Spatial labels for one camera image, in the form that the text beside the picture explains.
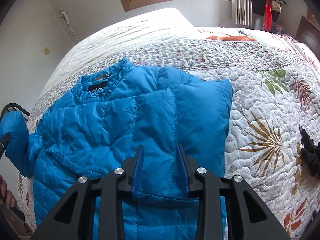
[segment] jacket label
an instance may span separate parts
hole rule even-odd
[[[95,85],[91,85],[88,87],[88,92],[90,94],[96,93],[98,90],[105,88],[107,86],[107,84],[108,84],[108,81],[105,81],[105,82],[102,82],[99,84],[95,84]]]

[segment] striped curtain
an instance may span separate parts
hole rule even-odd
[[[231,0],[232,22],[241,25],[252,25],[251,0]]]

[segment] white wall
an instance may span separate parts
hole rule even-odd
[[[49,0],[55,12],[65,9],[78,39],[119,21],[150,11],[175,7],[194,26],[218,26],[231,20],[231,1],[177,0],[125,12],[120,0]]]
[[[282,6],[278,22],[285,28],[285,33],[296,37],[301,17],[307,17],[308,6],[303,0],[285,0],[288,6]]]
[[[17,0],[0,26],[0,111],[15,102],[30,112],[68,50],[69,36],[48,0]],[[18,172],[5,156],[0,175],[17,195]]]

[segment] silver screw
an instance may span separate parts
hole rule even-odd
[[[78,181],[79,181],[80,183],[86,183],[86,182],[88,181],[88,178],[87,178],[86,176],[82,176],[82,177],[80,177],[80,178],[78,179]]]
[[[234,179],[236,182],[241,182],[241,181],[243,181],[243,178],[242,178],[240,175],[234,176],[233,179]]]
[[[122,168],[116,168],[116,169],[115,169],[115,174],[120,175],[120,174],[122,174],[122,173],[124,173],[124,169],[122,169]]]
[[[203,168],[203,167],[198,168],[197,171],[198,171],[198,173],[200,173],[200,174],[205,174],[205,173],[207,173],[207,169],[206,169],[206,168]]]

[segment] hand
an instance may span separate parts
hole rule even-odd
[[[7,182],[2,176],[0,176],[0,195],[8,207],[15,207],[17,205],[16,198],[12,195],[12,192],[8,190]]]

